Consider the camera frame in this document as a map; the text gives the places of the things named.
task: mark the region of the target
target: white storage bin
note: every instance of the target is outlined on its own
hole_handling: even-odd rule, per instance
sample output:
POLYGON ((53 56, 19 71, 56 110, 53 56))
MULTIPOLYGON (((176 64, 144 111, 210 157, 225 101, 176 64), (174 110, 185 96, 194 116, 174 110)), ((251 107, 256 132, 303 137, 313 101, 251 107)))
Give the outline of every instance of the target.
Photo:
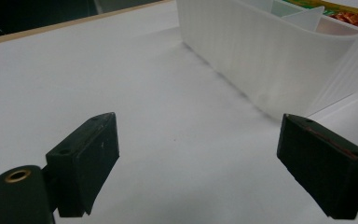
POLYGON ((281 0, 177 0, 182 37, 274 118, 358 91, 358 27, 281 0))

